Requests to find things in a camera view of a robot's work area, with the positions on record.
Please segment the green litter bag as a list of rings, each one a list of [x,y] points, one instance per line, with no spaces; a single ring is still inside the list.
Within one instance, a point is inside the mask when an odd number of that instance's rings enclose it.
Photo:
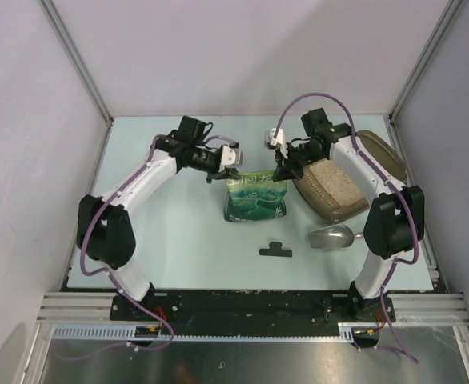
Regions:
[[[243,173],[228,179],[224,219],[228,222],[257,222],[287,214],[287,181],[275,182],[272,170]]]

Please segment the black bag clip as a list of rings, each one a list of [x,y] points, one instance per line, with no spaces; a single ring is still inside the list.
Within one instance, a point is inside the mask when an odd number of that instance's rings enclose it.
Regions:
[[[291,258],[293,251],[283,248],[281,242],[270,242],[266,248],[259,249],[259,255],[268,257]]]

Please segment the metal scoop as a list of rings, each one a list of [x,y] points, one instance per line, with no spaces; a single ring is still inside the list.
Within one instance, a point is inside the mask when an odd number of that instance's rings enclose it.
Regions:
[[[316,250],[341,250],[346,249],[362,239],[363,232],[355,233],[350,227],[338,223],[315,230],[307,235],[311,248]]]

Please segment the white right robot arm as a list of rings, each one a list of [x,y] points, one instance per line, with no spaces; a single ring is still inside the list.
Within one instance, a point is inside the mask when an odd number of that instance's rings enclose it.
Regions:
[[[354,123],[333,125],[324,109],[301,117],[307,139],[293,146],[279,126],[265,134],[265,145],[275,151],[274,180],[303,176],[303,169],[328,159],[342,168],[363,193],[370,210],[363,227],[367,256],[348,290],[347,310],[357,321],[366,321],[383,301],[388,282],[399,263],[414,264],[419,258],[419,241],[424,236],[423,191],[406,186],[378,164],[363,147]],[[403,255],[413,257],[405,261]]]

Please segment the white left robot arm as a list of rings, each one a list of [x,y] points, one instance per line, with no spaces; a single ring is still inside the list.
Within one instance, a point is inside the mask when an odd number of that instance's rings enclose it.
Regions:
[[[239,178],[239,143],[221,137],[222,145],[211,147],[212,128],[212,123],[182,117],[177,129],[152,139],[147,156],[124,181],[100,196],[84,196],[78,205],[76,244],[82,274],[107,274],[129,298],[126,308],[137,319],[154,313],[155,300],[148,295],[152,284],[135,257],[134,212],[184,168],[203,172],[207,182]]]

